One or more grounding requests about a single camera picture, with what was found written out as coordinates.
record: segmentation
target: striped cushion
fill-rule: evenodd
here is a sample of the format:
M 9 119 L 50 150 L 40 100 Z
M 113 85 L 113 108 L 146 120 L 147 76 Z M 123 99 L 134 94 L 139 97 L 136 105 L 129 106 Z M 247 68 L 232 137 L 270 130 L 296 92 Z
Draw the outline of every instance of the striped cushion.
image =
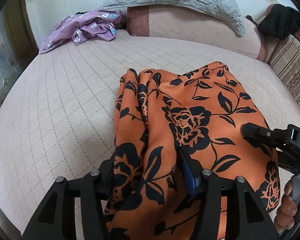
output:
M 300 107 L 300 41 L 292 35 L 281 41 L 270 60 L 270 66 Z

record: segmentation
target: mattress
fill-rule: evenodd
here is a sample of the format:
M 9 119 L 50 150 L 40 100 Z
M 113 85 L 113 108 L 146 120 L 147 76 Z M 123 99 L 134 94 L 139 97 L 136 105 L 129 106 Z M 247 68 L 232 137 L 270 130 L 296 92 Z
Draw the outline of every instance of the mattress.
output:
M 106 42 L 66 43 L 38 55 L 0 109 L 0 207 L 23 232 L 59 175 L 82 177 L 114 150 L 113 113 L 127 69 L 183 74 L 221 61 L 241 82 L 270 128 L 300 126 L 300 109 L 269 65 L 190 41 L 132 37 L 118 30 Z M 280 171 L 284 185 L 290 175 Z M 81 215 L 76 203 L 78 239 Z

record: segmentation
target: metal screw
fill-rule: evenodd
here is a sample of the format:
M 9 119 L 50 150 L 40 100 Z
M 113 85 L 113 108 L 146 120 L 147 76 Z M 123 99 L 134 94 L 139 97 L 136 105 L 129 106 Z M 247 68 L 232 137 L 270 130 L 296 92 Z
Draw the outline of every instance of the metal screw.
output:
M 211 171 L 208 170 L 208 169 L 204 169 L 204 170 L 202 171 L 202 173 L 203 173 L 204 175 L 206 175 L 206 176 L 210 176 L 210 175 L 211 175 Z
M 56 182 L 61 183 L 61 182 L 63 182 L 64 179 L 65 179 L 65 177 L 58 176 L 58 177 L 56 177 Z
M 245 177 L 242 176 L 237 177 L 237 180 L 241 183 L 244 183 L 246 181 Z
M 99 170 L 92 170 L 91 172 L 90 172 L 90 175 L 91 176 L 98 176 L 100 174 L 100 171 Z

